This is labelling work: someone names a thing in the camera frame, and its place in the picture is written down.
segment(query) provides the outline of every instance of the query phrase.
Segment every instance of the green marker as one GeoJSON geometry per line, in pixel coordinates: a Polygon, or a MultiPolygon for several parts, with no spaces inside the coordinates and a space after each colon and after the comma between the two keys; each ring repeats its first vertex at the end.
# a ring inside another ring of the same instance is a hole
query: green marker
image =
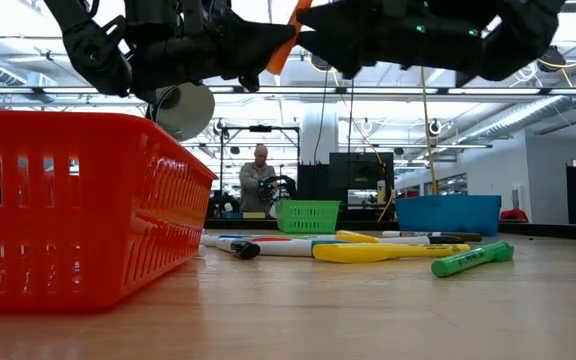
{"type": "Polygon", "coordinates": [[[432,273],[437,277],[447,277],[488,262],[512,260],[515,248],[505,242],[484,245],[465,253],[448,256],[432,263],[432,273]]]}

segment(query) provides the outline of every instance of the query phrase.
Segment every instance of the green plastic basket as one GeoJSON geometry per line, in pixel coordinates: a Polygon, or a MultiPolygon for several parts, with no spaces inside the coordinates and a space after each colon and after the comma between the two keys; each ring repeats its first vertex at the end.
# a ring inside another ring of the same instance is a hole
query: green plastic basket
{"type": "Polygon", "coordinates": [[[332,234],[341,201],[281,200],[277,204],[279,230],[289,234],[332,234]]]}

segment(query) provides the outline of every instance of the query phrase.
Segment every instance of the blue plastic bin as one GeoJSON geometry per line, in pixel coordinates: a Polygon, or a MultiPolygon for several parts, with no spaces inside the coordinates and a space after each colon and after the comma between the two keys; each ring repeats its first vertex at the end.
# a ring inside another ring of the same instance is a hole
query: blue plastic bin
{"type": "Polygon", "coordinates": [[[397,200],[402,231],[469,232],[495,236],[501,196],[421,196],[397,200]]]}

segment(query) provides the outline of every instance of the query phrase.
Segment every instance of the table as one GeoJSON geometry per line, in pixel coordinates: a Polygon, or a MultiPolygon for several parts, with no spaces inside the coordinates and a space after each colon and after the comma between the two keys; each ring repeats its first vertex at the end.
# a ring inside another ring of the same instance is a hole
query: table
{"type": "Polygon", "coordinates": [[[576,240],[500,239],[514,262],[446,279],[208,249],[106,314],[0,316],[0,359],[576,360],[576,240]]]}

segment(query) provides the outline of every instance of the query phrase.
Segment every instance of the yellow marker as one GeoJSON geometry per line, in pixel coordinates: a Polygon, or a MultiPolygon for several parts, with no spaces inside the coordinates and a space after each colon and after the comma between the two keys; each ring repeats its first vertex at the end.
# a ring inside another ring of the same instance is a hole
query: yellow marker
{"type": "Polygon", "coordinates": [[[348,242],[356,242],[356,243],[376,243],[379,240],[374,236],[368,236],[352,231],[346,230],[339,230],[337,231],[336,240],[339,241],[348,241],[348,242]]]}
{"type": "Polygon", "coordinates": [[[316,245],[315,259],[356,264],[411,257],[444,257],[470,250],[470,246],[401,244],[325,244],[316,245]]]}

